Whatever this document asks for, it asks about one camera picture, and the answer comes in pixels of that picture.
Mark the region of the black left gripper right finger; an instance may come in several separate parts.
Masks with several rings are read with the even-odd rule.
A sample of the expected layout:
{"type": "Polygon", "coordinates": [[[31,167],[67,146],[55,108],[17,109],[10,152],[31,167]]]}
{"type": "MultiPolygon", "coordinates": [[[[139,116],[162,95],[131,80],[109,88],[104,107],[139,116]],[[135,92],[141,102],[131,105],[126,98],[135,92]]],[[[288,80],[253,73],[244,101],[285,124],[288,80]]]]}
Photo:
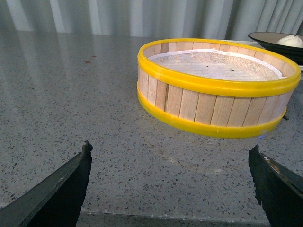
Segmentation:
{"type": "Polygon", "coordinates": [[[303,178],[264,155],[256,145],[249,151],[249,168],[256,199],[272,227],[303,225],[303,178]]]}

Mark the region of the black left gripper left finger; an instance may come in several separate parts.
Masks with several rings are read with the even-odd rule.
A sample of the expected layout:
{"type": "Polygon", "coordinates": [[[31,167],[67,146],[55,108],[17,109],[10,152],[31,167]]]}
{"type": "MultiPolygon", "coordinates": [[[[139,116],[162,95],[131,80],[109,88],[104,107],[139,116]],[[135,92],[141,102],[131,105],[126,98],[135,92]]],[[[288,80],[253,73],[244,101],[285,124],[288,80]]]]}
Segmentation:
{"type": "Polygon", "coordinates": [[[2,208],[2,227],[74,227],[84,203],[93,146],[82,151],[24,195],[2,208]]]}

